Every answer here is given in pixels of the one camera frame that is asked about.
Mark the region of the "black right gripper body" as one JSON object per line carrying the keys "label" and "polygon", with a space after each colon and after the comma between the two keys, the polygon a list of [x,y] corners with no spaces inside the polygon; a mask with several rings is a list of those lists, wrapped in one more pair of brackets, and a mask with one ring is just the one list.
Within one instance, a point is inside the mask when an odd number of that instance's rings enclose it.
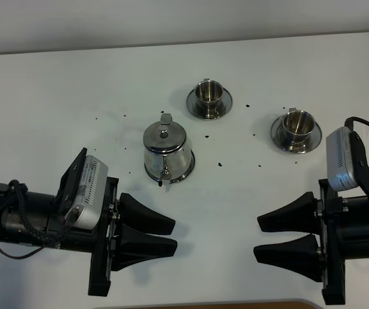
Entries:
{"label": "black right gripper body", "polygon": [[346,303],[345,261],[369,258],[369,201],[366,196],[342,198],[327,180],[320,180],[321,241],[325,251],[322,295],[326,305]]}

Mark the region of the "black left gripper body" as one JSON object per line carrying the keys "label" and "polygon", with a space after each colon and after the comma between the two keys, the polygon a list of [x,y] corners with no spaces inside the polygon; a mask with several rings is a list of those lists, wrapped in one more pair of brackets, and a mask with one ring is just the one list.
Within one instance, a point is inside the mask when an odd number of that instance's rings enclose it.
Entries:
{"label": "black left gripper body", "polygon": [[88,294],[107,296],[111,286],[111,259],[108,249],[108,228],[112,225],[113,202],[116,198],[118,178],[108,177],[99,213],[99,220],[93,230],[81,230],[72,227],[63,237],[61,249],[78,252],[90,252],[90,278]]}

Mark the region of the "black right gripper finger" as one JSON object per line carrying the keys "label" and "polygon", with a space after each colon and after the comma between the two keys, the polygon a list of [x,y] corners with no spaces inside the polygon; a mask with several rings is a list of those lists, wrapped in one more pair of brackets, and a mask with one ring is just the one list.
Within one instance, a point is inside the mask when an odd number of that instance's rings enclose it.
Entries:
{"label": "black right gripper finger", "polygon": [[306,192],[288,205],[257,218],[262,232],[305,232],[316,234],[316,199]]}
{"label": "black right gripper finger", "polygon": [[259,263],[284,268],[315,282],[322,282],[317,248],[315,235],[308,234],[284,243],[260,245],[254,247],[253,252]]}

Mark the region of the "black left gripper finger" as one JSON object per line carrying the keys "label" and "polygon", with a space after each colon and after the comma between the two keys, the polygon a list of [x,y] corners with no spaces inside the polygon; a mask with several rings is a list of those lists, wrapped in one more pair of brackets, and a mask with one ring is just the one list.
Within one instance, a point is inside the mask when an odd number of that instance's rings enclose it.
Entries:
{"label": "black left gripper finger", "polygon": [[118,239],[118,270],[152,259],[174,256],[177,241],[139,232],[123,225]]}
{"label": "black left gripper finger", "polygon": [[120,195],[118,213],[123,224],[146,234],[171,235],[175,227],[175,220],[142,205],[127,193]]}

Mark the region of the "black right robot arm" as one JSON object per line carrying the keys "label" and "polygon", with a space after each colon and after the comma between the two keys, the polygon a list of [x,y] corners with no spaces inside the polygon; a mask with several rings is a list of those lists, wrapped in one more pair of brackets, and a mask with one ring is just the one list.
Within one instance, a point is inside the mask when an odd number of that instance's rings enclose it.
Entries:
{"label": "black right robot arm", "polygon": [[254,248],[257,262],[284,268],[322,283],[325,304],[342,305],[345,262],[369,259],[369,196],[340,197],[320,180],[321,197],[306,192],[288,205],[258,217],[263,232],[303,232],[284,243]]}

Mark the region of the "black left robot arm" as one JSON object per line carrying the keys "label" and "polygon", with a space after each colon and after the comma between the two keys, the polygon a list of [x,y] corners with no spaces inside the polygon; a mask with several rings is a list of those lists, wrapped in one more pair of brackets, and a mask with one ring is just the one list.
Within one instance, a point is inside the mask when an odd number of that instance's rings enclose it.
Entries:
{"label": "black left robot arm", "polygon": [[98,222],[92,229],[76,227],[78,214],[60,215],[54,196],[30,192],[23,183],[17,193],[15,185],[10,182],[0,190],[0,243],[36,247],[17,259],[29,258],[44,248],[90,253],[89,295],[106,297],[113,271],[176,252],[178,244],[169,238],[175,221],[130,194],[118,196],[116,178],[106,179]]}

